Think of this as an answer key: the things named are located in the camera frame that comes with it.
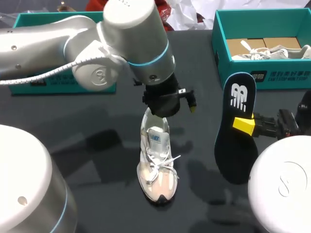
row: sneaker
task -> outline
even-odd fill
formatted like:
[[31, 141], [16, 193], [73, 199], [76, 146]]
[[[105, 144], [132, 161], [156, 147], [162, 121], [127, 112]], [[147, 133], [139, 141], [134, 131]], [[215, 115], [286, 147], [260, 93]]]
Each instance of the sneaker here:
[[272, 49], [251, 49], [244, 40], [241, 41], [241, 44], [249, 51], [249, 54], [233, 56], [232, 60], [308, 59], [311, 57], [309, 45], [305, 45], [302, 49], [289, 49], [281, 45]]
[[153, 202], [165, 203], [175, 194], [177, 173], [172, 158], [169, 125], [166, 118], [152, 115], [147, 108], [140, 129], [140, 163], [137, 175], [145, 195]]

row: white cable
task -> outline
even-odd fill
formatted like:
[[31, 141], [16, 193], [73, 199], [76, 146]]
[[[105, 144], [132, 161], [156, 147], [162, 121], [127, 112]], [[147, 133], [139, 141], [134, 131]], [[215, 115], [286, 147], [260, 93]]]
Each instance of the white cable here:
[[23, 78], [23, 79], [15, 79], [15, 80], [1, 80], [0, 81], [0, 85], [16, 85], [16, 84], [24, 84], [24, 83], [31, 83], [31, 82], [35, 82], [41, 79], [45, 79], [48, 78], [50, 76], [53, 76], [55, 74], [58, 74], [60, 72], [63, 72], [65, 70], [71, 69], [72, 67], [90, 62], [90, 61], [94, 61], [97, 59], [102, 59], [102, 58], [106, 58], [107, 56], [105, 55], [101, 55], [101, 56], [95, 56], [95, 57], [89, 57], [86, 59], [81, 59], [79, 61], [74, 61], [74, 62], [70, 62], [64, 66], [61, 66], [59, 68], [53, 69], [49, 72], [46, 72], [44, 74], [40, 74], [40, 75], [36, 75], [33, 77], [29, 77], [29, 78]]

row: black table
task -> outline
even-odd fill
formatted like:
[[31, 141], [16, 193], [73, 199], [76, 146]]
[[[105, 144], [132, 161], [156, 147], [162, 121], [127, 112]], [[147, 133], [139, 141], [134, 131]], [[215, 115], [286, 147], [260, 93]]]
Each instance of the black table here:
[[[169, 118], [178, 176], [174, 201], [156, 208], [145, 199], [136, 174], [144, 87], [119, 80], [116, 95], [11, 97], [0, 89], [0, 124], [26, 130], [49, 150], [74, 194], [78, 233], [260, 233], [247, 186], [220, 175], [214, 159], [222, 90], [210, 45], [211, 31], [168, 33], [176, 76], [192, 86], [197, 110], [183, 100]], [[303, 90], [259, 91], [255, 110], [276, 117], [296, 112]], [[259, 152], [275, 140], [256, 139]]]

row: new balance logo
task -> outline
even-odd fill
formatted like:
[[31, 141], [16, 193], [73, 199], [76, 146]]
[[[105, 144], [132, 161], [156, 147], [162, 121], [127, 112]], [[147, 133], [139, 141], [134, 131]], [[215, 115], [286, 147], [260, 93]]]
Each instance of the new balance logo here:
[[247, 88], [245, 86], [239, 86], [238, 84], [234, 83], [231, 87], [231, 96], [233, 97], [233, 99], [231, 99], [230, 105], [245, 112]]
[[152, 136], [151, 136], [151, 140], [156, 141], [156, 142], [160, 142], [160, 137], [159, 137], [159, 136], [152, 135]]

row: shoebox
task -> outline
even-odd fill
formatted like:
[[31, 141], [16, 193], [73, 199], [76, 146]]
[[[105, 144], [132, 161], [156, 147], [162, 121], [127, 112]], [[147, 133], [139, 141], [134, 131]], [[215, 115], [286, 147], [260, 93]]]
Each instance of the shoebox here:
[[229, 75], [248, 72], [256, 80], [257, 89], [311, 88], [311, 59], [231, 59], [249, 54], [242, 40], [252, 49], [311, 45], [310, 28], [309, 8], [216, 11], [212, 48], [222, 87]]
[[[55, 12], [55, 13], [22, 13], [19, 14], [13, 28], [36, 26], [53, 23], [70, 16], [83, 15], [91, 18], [95, 22], [103, 20], [102, 12]], [[48, 72], [45, 70], [39, 73], [31, 74], [28, 77]], [[13, 95], [25, 94], [86, 94], [93, 93], [82, 88], [75, 80], [71, 70], [64, 71], [57, 75], [43, 79], [35, 83], [26, 83], [9, 86]], [[116, 85], [101, 91], [99, 93], [113, 94], [116, 92]]]

